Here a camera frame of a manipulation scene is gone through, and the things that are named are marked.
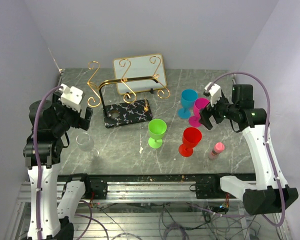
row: plastic wine glass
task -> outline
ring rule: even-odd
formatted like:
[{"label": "plastic wine glass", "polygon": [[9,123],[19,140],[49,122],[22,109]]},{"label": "plastic wine glass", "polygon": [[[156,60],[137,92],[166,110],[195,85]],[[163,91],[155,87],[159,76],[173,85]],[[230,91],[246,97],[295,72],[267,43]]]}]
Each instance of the plastic wine glass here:
[{"label": "plastic wine glass", "polygon": [[199,122],[200,120],[200,109],[204,109],[210,101],[204,97],[200,97],[197,100],[195,100],[194,105],[193,105],[193,114],[194,116],[189,118],[189,124],[192,127],[198,128],[201,126],[201,123]]},{"label": "plastic wine glass", "polygon": [[95,141],[88,133],[80,133],[75,140],[79,149],[86,153],[88,160],[95,160],[99,157],[99,150],[95,148]]},{"label": "plastic wine glass", "polygon": [[179,153],[183,157],[190,157],[194,153],[194,147],[202,139],[202,133],[195,127],[188,127],[184,130],[182,136],[182,143],[179,147]]},{"label": "plastic wine glass", "polygon": [[150,138],[148,144],[153,149],[158,149],[162,146],[162,138],[167,130],[167,124],[161,119],[153,119],[148,125]]},{"label": "plastic wine glass", "polygon": [[179,109],[178,116],[182,119],[188,119],[191,116],[189,108],[192,108],[198,98],[198,93],[193,89],[183,90],[181,93],[181,105],[183,108]]}]

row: gold frame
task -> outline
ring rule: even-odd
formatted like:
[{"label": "gold frame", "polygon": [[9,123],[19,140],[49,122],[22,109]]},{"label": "gold frame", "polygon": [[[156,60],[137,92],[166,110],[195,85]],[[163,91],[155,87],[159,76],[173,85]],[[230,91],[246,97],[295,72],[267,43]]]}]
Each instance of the gold frame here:
[{"label": "gold frame", "polygon": [[[119,58],[115,58],[113,61],[112,61],[112,65],[113,65],[113,71],[114,71],[114,78],[115,79],[118,79],[117,75],[116,75],[116,71],[115,71],[115,60],[122,60],[122,59],[133,59],[133,58],[140,58],[140,57],[152,57],[152,56],[156,56],[156,55],[159,55],[161,57],[161,61],[162,61],[162,67],[163,67],[163,74],[164,74],[164,78],[165,78],[165,85],[163,85],[161,82],[161,85],[163,86],[163,88],[153,88],[153,90],[161,90],[161,89],[165,89],[168,85],[168,82],[167,82],[167,77],[166,77],[166,69],[165,69],[165,64],[164,64],[164,58],[162,56],[161,53],[154,53],[154,54],[146,54],[146,55],[139,55],[139,56],[129,56],[129,57],[119,57]],[[125,95],[126,93],[120,93],[119,92],[119,89],[118,89],[118,84],[116,85],[116,91],[118,92],[119,95]],[[145,92],[148,92],[149,90],[146,90],[146,91],[135,91],[135,93],[145,93]]]}]

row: pink bottle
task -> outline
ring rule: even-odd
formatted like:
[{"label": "pink bottle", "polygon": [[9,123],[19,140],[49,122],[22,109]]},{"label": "pink bottle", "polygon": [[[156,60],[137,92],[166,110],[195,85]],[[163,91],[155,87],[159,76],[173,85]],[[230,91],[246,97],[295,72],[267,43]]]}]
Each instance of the pink bottle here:
[{"label": "pink bottle", "polygon": [[209,153],[209,159],[216,159],[224,150],[225,145],[222,142],[216,143],[212,151]]}]

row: small pink cup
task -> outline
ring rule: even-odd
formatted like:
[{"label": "small pink cup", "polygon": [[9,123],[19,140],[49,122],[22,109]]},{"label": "small pink cup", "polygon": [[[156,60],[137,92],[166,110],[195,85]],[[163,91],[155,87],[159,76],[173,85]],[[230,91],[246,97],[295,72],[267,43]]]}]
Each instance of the small pink cup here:
[{"label": "small pink cup", "polygon": [[200,109],[204,109],[209,103],[210,103],[210,101],[204,97],[200,97],[197,100],[195,100],[194,106],[193,106],[194,116],[189,118],[189,124],[192,127],[198,128],[201,126],[201,123],[199,123],[199,120],[200,120],[199,111],[200,111]]},{"label": "small pink cup", "polygon": [[225,150],[225,145],[222,142],[218,142],[214,145],[212,151],[209,153],[209,159],[216,159],[220,153]]}]

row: black and white patterned case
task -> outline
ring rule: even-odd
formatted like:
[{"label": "black and white patterned case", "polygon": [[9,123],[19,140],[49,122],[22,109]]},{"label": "black and white patterned case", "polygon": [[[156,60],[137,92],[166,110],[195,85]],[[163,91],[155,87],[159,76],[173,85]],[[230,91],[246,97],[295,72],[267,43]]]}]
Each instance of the black and white patterned case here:
[{"label": "black and white patterned case", "polygon": [[[108,116],[104,117],[104,125],[107,129],[128,124],[143,123],[152,120],[152,113],[148,100],[137,100],[133,103],[118,103],[105,106]],[[119,114],[117,118],[111,118],[111,114]]]}]

